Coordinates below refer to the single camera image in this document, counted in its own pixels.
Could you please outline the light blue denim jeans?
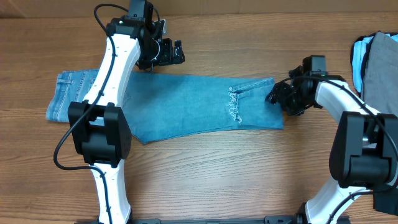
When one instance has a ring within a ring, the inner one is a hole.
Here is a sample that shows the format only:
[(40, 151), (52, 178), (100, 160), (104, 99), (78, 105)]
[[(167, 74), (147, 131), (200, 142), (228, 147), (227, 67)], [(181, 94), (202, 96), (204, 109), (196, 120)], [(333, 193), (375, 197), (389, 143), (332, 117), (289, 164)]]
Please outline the light blue denim jeans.
[(266, 101), (273, 78), (132, 73), (123, 113), (141, 143), (235, 129), (283, 129), (282, 109)]

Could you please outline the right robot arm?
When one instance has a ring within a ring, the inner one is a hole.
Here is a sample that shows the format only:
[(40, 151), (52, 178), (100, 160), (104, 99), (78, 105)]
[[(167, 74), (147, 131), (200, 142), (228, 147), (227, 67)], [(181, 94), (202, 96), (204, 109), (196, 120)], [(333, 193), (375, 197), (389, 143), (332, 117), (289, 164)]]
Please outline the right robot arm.
[(266, 101), (289, 116), (311, 107), (326, 109), (338, 123), (330, 151), (331, 177), (293, 216), (266, 223), (349, 223), (343, 212), (360, 196), (372, 195), (378, 212), (397, 215), (397, 116), (368, 106), (345, 79), (330, 75), (324, 56), (311, 55), (276, 83)]

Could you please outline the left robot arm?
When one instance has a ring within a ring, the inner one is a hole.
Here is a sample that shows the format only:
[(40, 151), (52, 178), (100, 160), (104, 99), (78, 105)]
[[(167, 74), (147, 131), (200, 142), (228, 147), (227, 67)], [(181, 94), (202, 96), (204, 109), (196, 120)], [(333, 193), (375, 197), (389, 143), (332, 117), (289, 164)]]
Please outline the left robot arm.
[(132, 135), (122, 103), (133, 68), (152, 70), (185, 61), (181, 41), (163, 37), (166, 21), (152, 19), (158, 15), (152, 3), (131, 0), (126, 10), (101, 26), (107, 36), (103, 61), (83, 101), (70, 103), (70, 129), (60, 140), (73, 138), (85, 162), (82, 168), (93, 174), (100, 206), (97, 223), (132, 223), (124, 178)]

